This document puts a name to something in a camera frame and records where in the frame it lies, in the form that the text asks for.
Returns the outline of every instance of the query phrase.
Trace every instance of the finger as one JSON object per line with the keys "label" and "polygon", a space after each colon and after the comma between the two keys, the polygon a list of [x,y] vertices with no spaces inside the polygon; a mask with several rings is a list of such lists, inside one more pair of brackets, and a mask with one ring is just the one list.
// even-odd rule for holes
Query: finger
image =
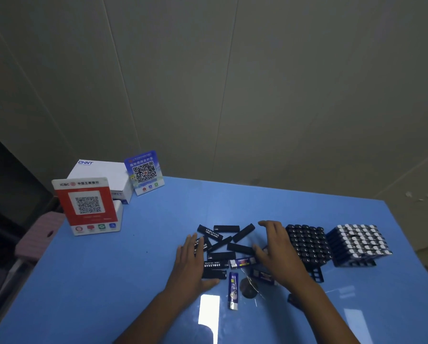
{"label": "finger", "polygon": [[182,251],[182,246],[178,246],[176,250],[176,260],[174,261],[174,265],[177,265],[180,263],[180,253]]}
{"label": "finger", "polygon": [[[190,243],[188,244],[187,249],[187,260],[194,260],[195,259],[195,243],[196,243],[196,233],[191,236]],[[196,250],[201,249],[203,251],[203,245],[201,245],[201,242],[198,242],[198,247]]]}
{"label": "finger", "polygon": [[198,248],[196,249],[196,261],[204,265],[204,237],[200,237]]}
{"label": "finger", "polygon": [[279,239],[289,239],[289,235],[287,234],[287,231],[282,226],[282,223],[279,221],[273,221],[274,228],[276,229],[276,234],[279,237]]}
{"label": "finger", "polygon": [[187,238],[185,238],[185,243],[182,247],[182,251],[180,252],[180,261],[181,263],[185,263],[187,261],[187,249],[188,244],[190,243],[191,235],[187,235]]}
{"label": "finger", "polygon": [[259,221],[258,225],[267,229],[268,240],[274,240],[276,238],[276,229],[272,221]]}
{"label": "finger", "polygon": [[269,266],[269,256],[263,252],[263,250],[261,248],[259,248],[256,244],[252,245],[252,248],[255,251],[255,256],[258,258],[258,260],[265,266],[268,268]]}
{"label": "finger", "polygon": [[201,289],[202,289],[202,292],[209,291],[215,285],[218,285],[218,283],[220,283],[219,279],[201,280]]}

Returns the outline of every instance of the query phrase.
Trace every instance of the blue battery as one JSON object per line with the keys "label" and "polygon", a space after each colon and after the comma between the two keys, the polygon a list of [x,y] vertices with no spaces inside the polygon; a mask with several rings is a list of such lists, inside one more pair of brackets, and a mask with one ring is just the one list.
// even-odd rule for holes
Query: blue battery
{"label": "blue battery", "polygon": [[238,310],[238,273],[230,272],[228,282],[228,307]]}

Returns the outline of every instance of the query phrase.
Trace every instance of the pink stool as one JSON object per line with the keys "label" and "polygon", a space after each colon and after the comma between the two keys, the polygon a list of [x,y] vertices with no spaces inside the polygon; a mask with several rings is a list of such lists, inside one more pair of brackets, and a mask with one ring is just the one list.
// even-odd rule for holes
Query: pink stool
{"label": "pink stool", "polygon": [[48,212],[39,217],[15,247],[15,256],[37,262],[52,242],[66,216],[58,212]]}

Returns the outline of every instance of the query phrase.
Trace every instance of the white wall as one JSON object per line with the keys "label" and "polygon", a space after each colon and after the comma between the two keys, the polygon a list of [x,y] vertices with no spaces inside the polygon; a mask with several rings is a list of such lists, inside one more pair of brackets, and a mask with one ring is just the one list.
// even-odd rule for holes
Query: white wall
{"label": "white wall", "polygon": [[167,176],[382,198],[428,157],[428,0],[0,0],[0,56],[0,140],[48,188],[155,149]]}

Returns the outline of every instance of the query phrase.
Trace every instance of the right hand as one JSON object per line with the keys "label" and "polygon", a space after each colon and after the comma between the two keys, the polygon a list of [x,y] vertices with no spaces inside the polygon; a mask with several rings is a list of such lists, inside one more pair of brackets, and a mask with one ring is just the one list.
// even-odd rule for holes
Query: right hand
{"label": "right hand", "polygon": [[268,268],[274,279],[291,292],[311,282],[281,222],[267,220],[260,221],[258,224],[266,227],[268,254],[255,244],[253,248],[260,262]]}

